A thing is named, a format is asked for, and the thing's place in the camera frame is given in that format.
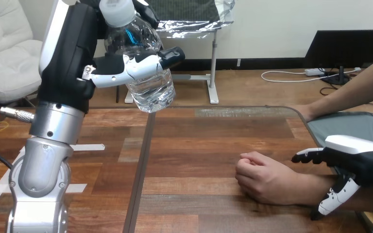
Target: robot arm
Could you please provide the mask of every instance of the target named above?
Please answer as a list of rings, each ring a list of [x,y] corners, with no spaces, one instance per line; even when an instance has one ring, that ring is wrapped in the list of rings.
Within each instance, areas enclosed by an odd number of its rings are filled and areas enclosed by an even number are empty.
[[[157,26],[159,20],[150,6],[138,2],[135,7],[140,15]],[[0,114],[31,123],[33,136],[27,139],[25,155],[12,165],[9,174],[14,206],[7,233],[67,231],[63,202],[70,183],[70,145],[77,143],[96,87],[148,78],[185,58],[180,48],[172,48],[133,59],[115,54],[94,59],[97,40],[105,36],[103,28],[106,24],[96,7],[83,3],[69,6],[55,0],[39,63],[42,84],[35,114],[0,107]]]
[[[336,183],[311,212],[311,219],[317,220],[341,206],[361,186],[373,185],[373,142],[351,136],[332,135],[325,140],[325,148],[312,148],[298,152],[294,163],[320,164],[338,167],[349,174],[340,175]]]

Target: robot finger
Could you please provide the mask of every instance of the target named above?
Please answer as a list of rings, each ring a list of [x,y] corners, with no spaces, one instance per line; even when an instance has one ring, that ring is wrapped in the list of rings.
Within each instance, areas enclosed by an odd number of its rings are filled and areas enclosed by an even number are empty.
[[[320,164],[322,162],[322,150],[323,148],[309,148],[302,150],[294,155],[291,161],[293,163],[301,162],[307,164],[312,160],[314,164]]]

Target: wrist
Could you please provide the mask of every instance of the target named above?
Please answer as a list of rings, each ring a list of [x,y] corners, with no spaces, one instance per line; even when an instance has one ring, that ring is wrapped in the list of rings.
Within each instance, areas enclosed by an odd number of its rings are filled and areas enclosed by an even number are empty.
[[[298,193],[295,204],[314,206],[320,203],[325,194],[334,184],[335,176],[320,176],[312,174],[298,175]]]
[[[334,104],[331,103],[331,96],[325,96],[313,103],[307,105],[309,115],[311,119],[316,119],[318,117],[334,113]]]

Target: wooden table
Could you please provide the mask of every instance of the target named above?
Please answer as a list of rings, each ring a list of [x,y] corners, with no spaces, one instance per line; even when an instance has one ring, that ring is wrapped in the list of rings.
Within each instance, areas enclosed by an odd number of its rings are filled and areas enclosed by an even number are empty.
[[[6,119],[0,153],[14,159],[29,126]],[[325,165],[293,164],[292,155],[315,147],[298,114],[282,107],[91,110],[76,151],[67,194],[70,233],[364,233],[355,213],[337,211],[321,221],[309,209],[268,206],[244,196],[234,178],[239,154],[258,151],[297,172],[331,174]],[[7,169],[0,164],[0,178]],[[12,207],[0,196],[0,232]]]

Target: gray shorts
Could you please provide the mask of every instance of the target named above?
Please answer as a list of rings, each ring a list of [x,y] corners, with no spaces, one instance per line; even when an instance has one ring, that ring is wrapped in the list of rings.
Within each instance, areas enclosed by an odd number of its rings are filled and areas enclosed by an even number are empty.
[[[330,135],[348,135],[373,141],[373,114],[336,113],[308,123],[321,146]]]

